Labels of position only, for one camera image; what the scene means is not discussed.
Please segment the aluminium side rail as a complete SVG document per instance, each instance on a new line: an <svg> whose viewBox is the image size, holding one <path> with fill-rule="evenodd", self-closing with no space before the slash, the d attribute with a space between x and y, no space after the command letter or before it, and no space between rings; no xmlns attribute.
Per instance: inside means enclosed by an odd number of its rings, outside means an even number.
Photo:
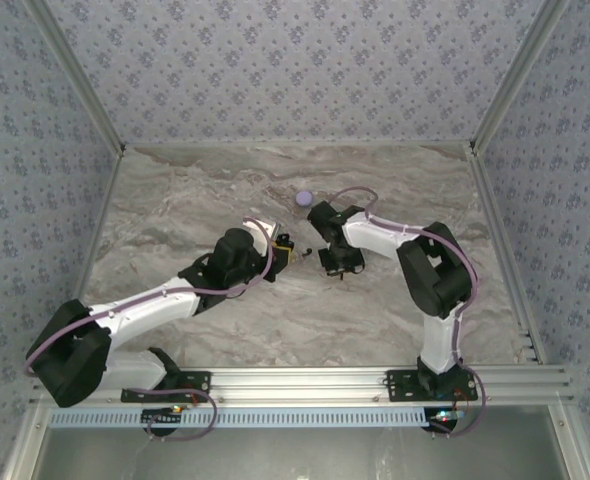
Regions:
<svg viewBox="0 0 590 480"><path fill-rule="evenodd" d="M99 205L99 210L97 215L95 216L93 230L90 236L89 241L86 244L86 251L84 255L83 262L81 264L81 271L76 280L72 291L72 298L73 299L84 299L85 291L89 282L89 279L92 274L93 265L95 262L95 258L97 255L97 251L99 249L100 240L102 238L102 232L104 228L104 224L108 215L108 209L110 206L111 198L113 196L116 182L119 176L119 170L124 158L126 147L123 146L117 154L115 155L113 165L111 167L110 174L108 176L108 180L105 184L105 188L103 191L103 196L101 199L101 203Z"/></svg>
<svg viewBox="0 0 590 480"><path fill-rule="evenodd" d="M526 354L527 362L539 365L547 364L548 359L539 335L537 322L521 281L518 265L504 228L499 206L494 197L484 162L471 146L468 146L467 158L481 202L481 208L488 223L491 241L514 317L520 330L530 339L530 347L527 349Z"/></svg>

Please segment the aluminium corner post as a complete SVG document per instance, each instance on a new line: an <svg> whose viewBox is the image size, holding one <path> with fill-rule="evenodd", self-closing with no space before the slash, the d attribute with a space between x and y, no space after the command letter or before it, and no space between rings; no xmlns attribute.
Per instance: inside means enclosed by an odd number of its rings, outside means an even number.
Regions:
<svg viewBox="0 0 590 480"><path fill-rule="evenodd" d="M490 145L569 3L570 0L542 0L498 90L471 138L471 149L477 157Z"/></svg>

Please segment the small control board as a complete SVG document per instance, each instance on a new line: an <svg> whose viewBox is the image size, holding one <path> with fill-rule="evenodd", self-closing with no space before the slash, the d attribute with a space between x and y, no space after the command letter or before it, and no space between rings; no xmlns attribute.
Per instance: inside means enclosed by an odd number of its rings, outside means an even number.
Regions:
<svg viewBox="0 0 590 480"><path fill-rule="evenodd" d="M144 409L140 415L140 423L150 437L165 438L173 434L180 425L181 411L173 407Z"/></svg>
<svg viewBox="0 0 590 480"><path fill-rule="evenodd" d="M465 415L465 410L456 408L425 408L424 414L428 424L423 430L436 435L451 435L457 424Z"/></svg>

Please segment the long aluminium base rail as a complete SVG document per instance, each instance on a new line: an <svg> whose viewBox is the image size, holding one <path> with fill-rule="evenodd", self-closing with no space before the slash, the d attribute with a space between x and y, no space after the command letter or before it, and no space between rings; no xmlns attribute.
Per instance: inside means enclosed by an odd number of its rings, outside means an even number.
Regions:
<svg viewBox="0 0 590 480"><path fill-rule="evenodd" d="M216 368L210 395L222 406L370 406L389 402L384 367ZM554 365L477 365L485 392L460 406L571 404L577 394L566 368Z"/></svg>

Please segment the grey metal panel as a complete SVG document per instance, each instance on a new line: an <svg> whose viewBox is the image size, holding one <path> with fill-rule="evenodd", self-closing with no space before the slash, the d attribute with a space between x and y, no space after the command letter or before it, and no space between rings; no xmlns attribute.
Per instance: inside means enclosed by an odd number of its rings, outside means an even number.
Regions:
<svg viewBox="0 0 590 480"><path fill-rule="evenodd" d="M457 438L419 428L217 428L154 442L139 428L25 422L2 480L590 480L590 449L559 405L491 407Z"/></svg>

